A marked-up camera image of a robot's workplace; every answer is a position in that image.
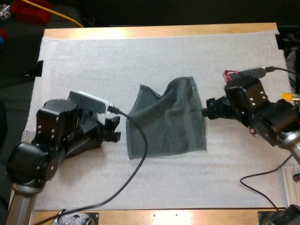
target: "dark gray cloth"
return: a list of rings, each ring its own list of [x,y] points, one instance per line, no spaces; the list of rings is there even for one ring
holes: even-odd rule
[[[206,150],[201,101],[192,77],[169,83],[160,96],[141,85],[129,115],[140,124],[148,140],[148,157],[168,156]],[[141,158],[144,141],[139,130],[127,120],[127,149],[130,159]]]

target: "red object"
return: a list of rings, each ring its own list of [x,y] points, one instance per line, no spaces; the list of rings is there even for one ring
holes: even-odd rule
[[[30,0],[37,5],[52,9],[52,5],[47,0]],[[26,23],[47,25],[51,14],[41,8],[32,6],[22,0],[14,0],[10,12],[19,20]]]
[[[0,29],[0,37],[2,37],[5,41],[8,39],[8,35],[3,29]]]

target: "white towel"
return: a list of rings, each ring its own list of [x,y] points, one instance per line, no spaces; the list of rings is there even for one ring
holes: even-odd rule
[[[226,69],[285,68],[275,33],[125,40],[45,37],[40,53],[43,74],[35,81],[26,130],[35,131],[35,114],[45,101],[66,99],[70,90],[85,91],[129,112],[140,84],[162,94],[172,79],[192,76],[205,104],[206,99],[225,94],[222,72]],[[261,81],[270,101],[290,92],[283,71],[269,73]],[[271,207],[263,197],[242,187],[239,179],[275,168],[289,152],[252,137],[234,120],[207,119],[206,128],[207,151],[146,159],[126,189],[101,209]],[[117,130],[122,132],[118,143],[105,142],[100,149],[66,160],[38,195],[36,208],[94,204],[119,189],[139,159],[128,159],[124,118]],[[279,172],[246,183],[264,192],[278,207],[285,206]]]

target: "metal bracket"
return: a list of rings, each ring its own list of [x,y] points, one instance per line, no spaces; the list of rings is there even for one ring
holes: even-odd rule
[[[282,180],[285,189],[285,205],[300,205],[300,182],[295,182],[293,175],[300,173],[300,165],[282,167]]]

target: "silver cylinder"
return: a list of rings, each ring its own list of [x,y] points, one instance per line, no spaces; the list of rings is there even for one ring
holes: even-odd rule
[[[33,220],[34,203],[42,188],[31,188],[13,185],[15,190],[9,206],[6,225],[31,225]]]

